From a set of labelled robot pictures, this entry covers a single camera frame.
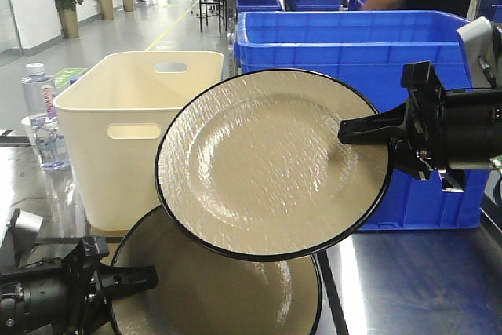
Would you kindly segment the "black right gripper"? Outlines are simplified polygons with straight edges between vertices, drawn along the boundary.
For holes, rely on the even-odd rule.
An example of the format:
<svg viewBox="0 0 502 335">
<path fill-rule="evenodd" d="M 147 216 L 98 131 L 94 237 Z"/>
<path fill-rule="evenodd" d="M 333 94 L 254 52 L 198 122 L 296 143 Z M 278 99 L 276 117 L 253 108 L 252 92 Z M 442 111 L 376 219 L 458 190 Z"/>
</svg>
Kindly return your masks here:
<svg viewBox="0 0 502 335">
<path fill-rule="evenodd" d="M 342 144 L 394 142 L 395 168 L 418 180 L 437 172 L 443 191 L 462 192 L 468 170 L 493 169 L 501 155 L 501 91 L 447 90 L 429 61 L 404 66 L 409 98 L 391 109 L 342 120 Z"/>
</svg>

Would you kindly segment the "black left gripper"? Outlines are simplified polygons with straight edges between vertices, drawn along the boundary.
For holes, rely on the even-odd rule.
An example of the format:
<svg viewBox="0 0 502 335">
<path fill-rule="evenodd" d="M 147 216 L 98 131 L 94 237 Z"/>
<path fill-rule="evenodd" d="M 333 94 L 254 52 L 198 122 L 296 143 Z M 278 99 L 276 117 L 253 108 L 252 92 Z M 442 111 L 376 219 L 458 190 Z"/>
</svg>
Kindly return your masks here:
<svg viewBox="0 0 502 335">
<path fill-rule="evenodd" d="M 65 257 L 1 267 L 1 333 L 91 334 L 111 320 L 107 299 L 130 297 L 158 285 L 154 266 L 117 267 L 103 236 L 85 236 Z"/>
</svg>

